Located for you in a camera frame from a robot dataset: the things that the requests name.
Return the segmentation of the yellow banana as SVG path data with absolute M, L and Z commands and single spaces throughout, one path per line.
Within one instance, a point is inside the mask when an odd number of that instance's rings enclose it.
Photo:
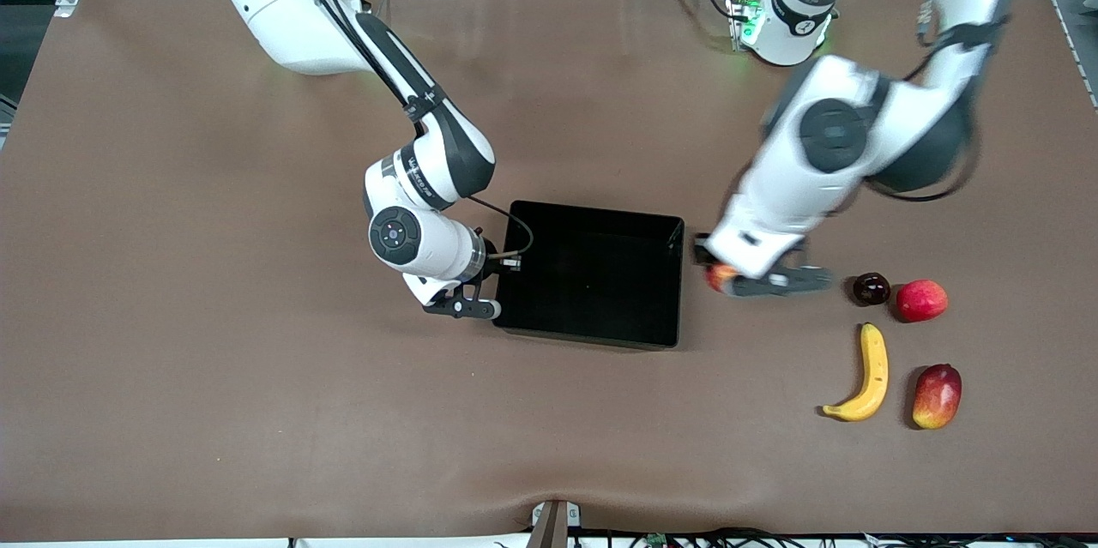
M 824 405 L 826 418 L 861 422 L 875 415 L 889 391 L 889 354 L 878 326 L 863 322 L 859 329 L 861 348 L 862 384 L 854 396 L 836 405 Z

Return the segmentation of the red yellow mango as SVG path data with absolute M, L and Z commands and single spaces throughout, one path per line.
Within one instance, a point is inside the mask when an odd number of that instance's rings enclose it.
M 921 430 L 941 430 L 956 417 L 962 395 L 962 378 L 952 364 L 926 367 L 914 391 L 914 425 Z

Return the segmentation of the dark purple plum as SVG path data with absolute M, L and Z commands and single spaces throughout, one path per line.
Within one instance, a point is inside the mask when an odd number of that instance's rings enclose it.
M 890 301 L 893 286 L 878 272 L 860 273 L 850 286 L 851 295 L 859 305 L 882 305 Z

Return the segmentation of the brown table cloth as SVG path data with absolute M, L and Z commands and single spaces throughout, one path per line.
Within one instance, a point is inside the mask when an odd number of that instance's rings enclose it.
M 944 286 L 736 299 L 684 264 L 671 350 L 423 312 L 365 168 L 413 130 L 372 75 L 267 59 L 228 0 L 81 0 L 0 150 L 0 540 L 619 532 L 1098 532 L 1098 114 L 1013 0 L 957 194 L 864 192 L 808 260 Z M 878 326 L 889 391 L 861 422 Z M 963 395 L 911 420 L 926 367 Z

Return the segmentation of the black plastic box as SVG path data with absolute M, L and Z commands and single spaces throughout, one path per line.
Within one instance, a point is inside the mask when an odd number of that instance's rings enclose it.
M 682 219 L 513 201 L 494 325 L 547 340 L 669 350 L 679 343 Z

